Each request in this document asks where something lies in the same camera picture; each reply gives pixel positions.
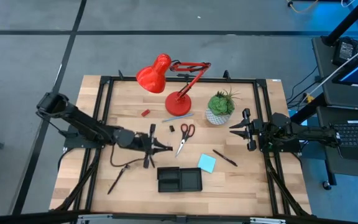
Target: desk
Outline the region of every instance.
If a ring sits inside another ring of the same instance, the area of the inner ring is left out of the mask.
[[[92,115],[98,92],[100,76],[84,76],[77,107]],[[188,215],[222,215],[250,216],[272,215],[264,159],[258,150],[249,152],[246,141],[229,132],[233,124],[242,120],[241,112],[249,108],[251,119],[256,119],[255,98],[251,84],[244,83],[200,83],[188,92],[192,99],[190,113],[194,116],[167,123],[161,120],[171,118],[165,110],[165,98],[173,91],[180,90],[183,82],[167,82],[165,91],[153,94],[145,91],[137,82],[114,81],[107,124],[116,124],[134,131],[147,133],[151,123],[157,125],[155,137],[162,144],[171,144],[173,152],[161,152],[153,156],[156,167],[178,166],[196,167],[201,153],[217,159],[212,174],[202,172],[202,192],[158,193],[157,169],[144,169],[142,161],[131,165],[122,175],[114,190],[107,191],[114,182],[121,168],[112,167],[109,163],[111,146],[102,150],[96,185],[93,194],[92,212],[103,213],[149,213],[149,214],[188,214]],[[267,80],[268,93],[273,112],[288,115],[282,84],[279,80]],[[222,126],[210,124],[205,118],[205,109],[209,99],[222,89],[238,91],[235,100],[236,109],[230,120]],[[260,100],[264,102],[262,89],[259,89]],[[264,103],[262,110],[267,117]],[[142,117],[140,114],[149,109],[151,112]],[[194,124],[195,135],[186,142],[177,158],[175,153],[181,139],[180,125]],[[170,134],[169,126],[174,125],[175,132]],[[217,149],[228,158],[233,159],[238,167],[224,161],[212,149]],[[62,160],[53,191],[50,208],[59,206],[78,182],[84,149],[74,149]],[[114,163],[123,163],[144,154],[116,146]],[[286,185],[294,198],[304,210],[310,211],[302,170],[296,158],[291,154],[281,153],[281,161]],[[85,187],[80,208],[84,208],[88,188]],[[282,213],[280,191],[275,188],[278,208]]]
[[[324,45],[320,37],[313,38],[312,44],[320,77],[330,76],[338,68],[331,62],[335,47]],[[332,79],[335,77],[333,75],[330,80],[323,84],[323,93],[291,117],[293,122],[302,123],[316,113],[317,106],[331,105],[358,108],[358,87],[333,83]]]
[[[329,123],[335,121],[358,119],[358,110],[318,107],[317,115],[320,126],[329,126]],[[358,176],[358,161],[342,158],[338,150],[331,147],[326,147],[325,151],[328,169],[331,173]]]

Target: wooden table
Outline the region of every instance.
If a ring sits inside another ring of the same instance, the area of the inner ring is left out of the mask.
[[[94,102],[98,92],[100,76],[86,75],[76,102],[77,107],[92,116]],[[151,123],[157,124],[155,137],[162,144],[170,144],[172,152],[161,152],[154,155],[156,167],[178,166],[197,167],[201,153],[216,158],[213,173],[202,171],[202,192],[157,192],[157,169],[142,167],[142,161],[131,165],[123,174],[114,190],[107,195],[107,191],[118,176],[121,168],[110,165],[111,146],[102,150],[99,169],[93,195],[91,210],[106,213],[158,213],[158,214],[188,214],[188,215],[239,215],[239,216],[270,216],[272,209],[267,185],[267,176],[262,153],[257,149],[249,152],[247,141],[229,132],[230,126],[242,120],[241,112],[249,108],[251,120],[257,118],[255,99],[251,84],[244,83],[197,83],[188,94],[192,100],[190,113],[194,116],[162,123],[171,118],[165,110],[165,98],[173,91],[183,87],[182,82],[167,82],[165,91],[160,94],[149,93],[137,82],[115,81],[109,109],[107,124],[123,126],[133,131],[147,133]],[[280,80],[267,80],[268,93],[272,112],[288,115],[285,96]],[[222,89],[240,93],[239,100],[235,100],[236,109],[230,120],[222,125],[210,124],[205,118],[205,109],[209,99]],[[266,119],[266,111],[262,89],[259,90],[262,111]],[[151,112],[142,117],[140,114],[149,109]],[[194,124],[195,135],[186,142],[177,158],[182,123]],[[169,126],[175,127],[173,134]],[[212,149],[222,152],[234,160],[238,167],[226,162],[215,155]],[[55,189],[53,191],[50,208],[59,206],[78,182],[84,149],[74,149],[62,160]],[[127,161],[143,158],[144,153],[116,146],[113,162],[122,164]],[[293,155],[281,153],[281,161],[285,183],[289,191],[307,212],[310,205],[306,193],[300,163]],[[281,213],[282,201],[280,191],[276,187],[278,208]],[[85,206],[88,187],[83,191],[81,207]]]

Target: scissor blade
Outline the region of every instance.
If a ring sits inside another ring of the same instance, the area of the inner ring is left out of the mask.
[[[184,144],[185,144],[185,140],[182,140],[182,141],[180,142],[180,146],[179,146],[179,149],[178,149],[177,154],[175,155],[175,157],[179,155],[179,152],[180,152],[181,149],[183,148],[183,145],[184,145]]]

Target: red object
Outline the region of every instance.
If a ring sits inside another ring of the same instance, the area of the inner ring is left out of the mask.
[[[161,93],[165,89],[165,72],[171,65],[167,54],[160,54],[152,66],[147,66],[136,74],[137,82],[152,93]]]
[[[148,115],[149,113],[150,113],[150,110],[147,109],[147,110],[145,110],[145,111],[142,112],[142,116],[146,116],[146,115]]]
[[[139,71],[136,75],[137,82],[146,90],[152,93],[161,93],[165,88],[165,72],[171,64],[171,58],[167,54],[160,54],[152,66]],[[173,72],[197,72],[199,74],[191,83],[180,91],[173,92],[165,99],[165,108],[175,116],[187,114],[191,108],[191,99],[186,94],[190,88],[201,78],[211,66],[210,63],[175,62],[169,69]]]

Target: lamp arm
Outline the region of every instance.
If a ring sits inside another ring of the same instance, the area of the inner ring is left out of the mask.
[[[190,88],[203,76],[203,74],[209,69],[211,63],[203,62],[203,63],[193,63],[193,62],[176,62],[171,67],[170,70],[173,72],[197,72],[200,71],[199,74],[191,81],[189,85],[187,85],[184,89],[179,92],[177,100],[183,97]]]

